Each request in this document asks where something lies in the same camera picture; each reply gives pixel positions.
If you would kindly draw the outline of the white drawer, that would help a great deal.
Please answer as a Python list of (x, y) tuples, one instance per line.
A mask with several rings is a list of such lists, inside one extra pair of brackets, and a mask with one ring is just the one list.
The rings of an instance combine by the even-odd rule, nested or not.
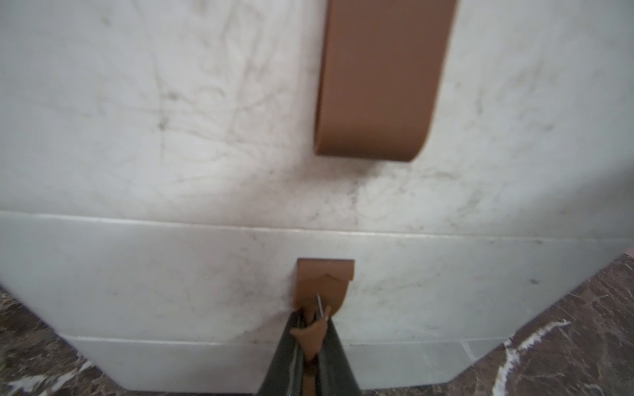
[(632, 238), (492, 237), (1, 216), (1, 283), (58, 333), (270, 343), (300, 258), (352, 259), (351, 345), (506, 338)]

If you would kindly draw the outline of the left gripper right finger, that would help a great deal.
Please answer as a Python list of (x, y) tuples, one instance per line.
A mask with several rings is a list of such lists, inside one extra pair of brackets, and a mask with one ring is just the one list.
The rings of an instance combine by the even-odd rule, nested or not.
[(320, 396), (361, 396), (362, 391), (343, 349), (335, 325), (327, 320), (322, 348), (317, 356), (316, 394)]

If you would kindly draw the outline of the white three-drawer cabinet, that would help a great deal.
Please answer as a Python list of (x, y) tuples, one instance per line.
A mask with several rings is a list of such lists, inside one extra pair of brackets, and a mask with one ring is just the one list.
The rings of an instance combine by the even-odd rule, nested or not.
[(323, 1), (4, 1), (1, 209), (633, 235), (633, 4), (462, 1), (409, 163), (312, 149)]

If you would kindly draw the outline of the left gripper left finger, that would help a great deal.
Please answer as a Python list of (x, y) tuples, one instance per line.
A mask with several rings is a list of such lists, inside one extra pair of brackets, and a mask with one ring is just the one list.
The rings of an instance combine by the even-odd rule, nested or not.
[(257, 395), (259, 396), (298, 396), (302, 393), (303, 351), (297, 340), (291, 335), (293, 328), (299, 328), (302, 317), (292, 312), (277, 344), (277, 349), (269, 365)]

